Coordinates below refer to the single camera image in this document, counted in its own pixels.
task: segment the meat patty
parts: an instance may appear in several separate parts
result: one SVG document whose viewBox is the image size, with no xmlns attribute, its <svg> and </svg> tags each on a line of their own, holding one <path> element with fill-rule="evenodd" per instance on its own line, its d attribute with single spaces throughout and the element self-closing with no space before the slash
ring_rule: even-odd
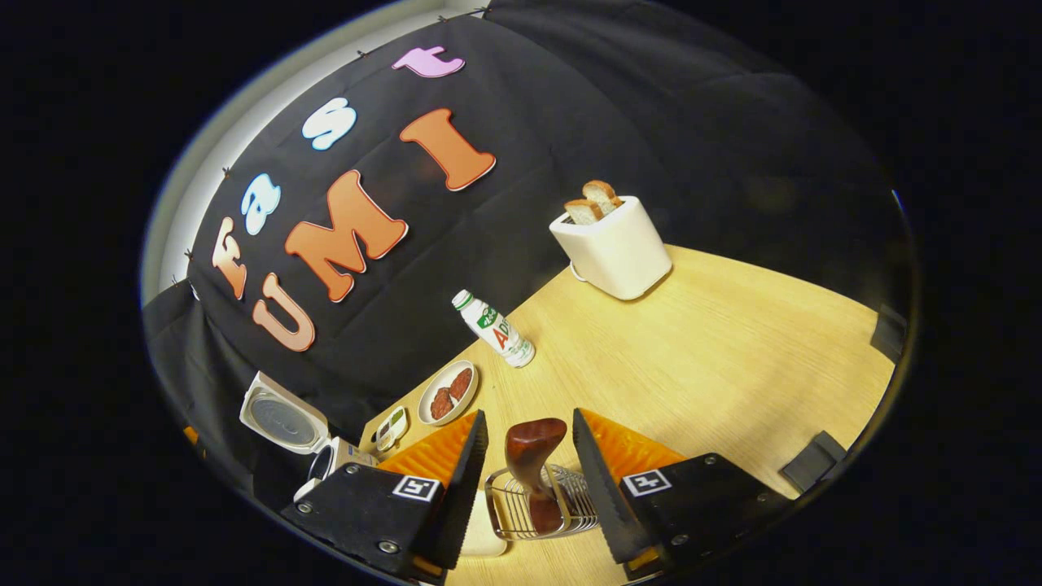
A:
<svg viewBox="0 0 1042 586">
<path fill-rule="evenodd" d="M 470 386 L 470 380 L 474 376 L 474 371 L 469 368 L 464 368 L 456 374 L 456 377 L 452 381 L 452 386 L 449 387 L 449 394 L 452 398 L 456 400 L 463 399 L 463 394 L 467 392 L 467 387 Z"/>
<path fill-rule="evenodd" d="M 435 393 L 435 400 L 430 401 L 430 417 L 441 419 L 449 411 L 452 411 L 452 399 L 449 398 L 449 388 L 442 387 Z"/>
</svg>

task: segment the letter cutout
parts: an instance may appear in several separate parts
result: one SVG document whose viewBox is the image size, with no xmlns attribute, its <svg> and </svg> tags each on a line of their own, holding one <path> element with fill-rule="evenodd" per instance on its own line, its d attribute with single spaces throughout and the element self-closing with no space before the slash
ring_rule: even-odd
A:
<svg viewBox="0 0 1042 586">
<path fill-rule="evenodd" d="M 333 98 L 315 114 L 307 117 L 300 132 L 312 141 L 315 150 L 326 150 L 346 135 L 358 119 L 353 107 L 347 107 L 347 98 Z"/>
<path fill-rule="evenodd" d="M 253 177 L 243 195 L 242 212 L 246 215 L 246 231 L 251 236 L 259 234 L 268 215 L 278 207 L 281 196 L 282 188 L 272 184 L 268 173 Z"/>
<path fill-rule="evenodd" d="M 224 278 L 231 285 L 231 291 L 240 301 L 243 290 L 246 289 L 246 265 L 235 263 L 240 257 L 239 243 L 231 236 L 235 223 L 231 218 L 221 220 L 221 229 L 217 231 L 217 244 L 214 246 L 214 257 L 210 261 L 221 270 Z"/>
<path fill-rule="evenodd" d="M 332 264 L 366 272 L 366 260 L 355 235 L 366 243 L 366 255 L 382 258 L 408 233 L 403 220 L 392 220 L 362 189 L 362 174 L 350 170 L 326 192 L 332 229 L 300 222 L 286 238 L 286 252 L 300 257 L 329 288 L 329 300 L 339 303 L 354 288 L 354 277 L 341 274 Z"/>
<path fill-rule="evenodd" d="M 491 152 L 477 152 L 449 122 L 452 112 L 441 107 L 414 120 L 399 138 L 419 143 L 445 171 L 445 187 L 460 191 L 496 166 Z"/>
<path fill-rule="evenodd" d="M 284 289 L 278 286 L 278 276 L 270 272 L 264 279 L 260 291 L 265 297 L 270 297 L 297 322 L 297 331 L 290 332 L 268 311 L 264 299 L 257 299 L 253 306 L 253 323 L 264 327 L 280 344 L 295 352 L 302 352 L 315 343 L 315 324 L 304 310 L 294 301 Z"/>
<path fill-rule="evenodd" d="M 391 66 L 391 68 L 401 69 L 403 67 L 407 67 L 413 71 L 413 73 L 419 75 L 420 77 L 445 77 L 446 75 L 460 71 L 463 69 L 463 66 L 467 65 L 467 62 L 461 58 L 443 62 L 435 56 L 444 51 L 445 47 L 431 47 L 429 49 L 421 49 L 417 47 L 405 53 L 400 59 L 398 59 L 397 63 Z"/>
</svg>

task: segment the black clip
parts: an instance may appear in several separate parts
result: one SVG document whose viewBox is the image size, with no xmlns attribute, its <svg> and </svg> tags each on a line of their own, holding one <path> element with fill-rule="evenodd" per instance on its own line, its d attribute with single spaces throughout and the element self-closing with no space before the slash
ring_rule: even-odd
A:
<svg viewBox="0 0 1042 586">
<path fill-rule="evenodd" d="M 843 446 L 828 432 L 821 432 L 780 472 L 796 490 L 803 493 L 818 481 L 839 473 L 844 458 L 846 450 Z"/>
<path fill-rule="evenodd" d="M 901 359 L 908 338 L 909 322 L 903 316 L 883 304 L 876 318 L 875 331 L 869 344 L 894 364 Z"/>
</svg>

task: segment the white wall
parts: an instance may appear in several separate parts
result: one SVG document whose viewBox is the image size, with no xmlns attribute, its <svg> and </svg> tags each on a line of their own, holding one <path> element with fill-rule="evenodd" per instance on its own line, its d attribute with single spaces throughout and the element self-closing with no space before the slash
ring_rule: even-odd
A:
<svg viewBox="0 0 1042 586">
<path fill-rule="evenodd" d="M 210 198 L 230 167 L 269 122 L 357 51 L 371 51 L 413 30 L 488 4 L 488 0 L 402 0 L 357 18 L 286 57 L 241 90 L 195 137 L 167 178 L 142 257 L 141 304 L 188 272 L 192 247 Z M 208 251 L 196 251 L 208 255 Z"/>
</svg>

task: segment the brown handle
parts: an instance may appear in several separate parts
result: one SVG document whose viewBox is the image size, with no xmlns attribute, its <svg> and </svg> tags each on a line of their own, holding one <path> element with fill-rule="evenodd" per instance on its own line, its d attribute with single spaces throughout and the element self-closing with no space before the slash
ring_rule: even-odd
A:
<svg viewBox="0 0 1042 586">
<path fill-rule="evenodd" d="M 542 471 L 567 433 L 568 424 L 553 417 L 518 423 L 506 431 L 506 469 L 529 493 L 531 522 L 540 534 L 561 527 L 561 508 L 553 490 L 543 482 Z"/>
</svg>

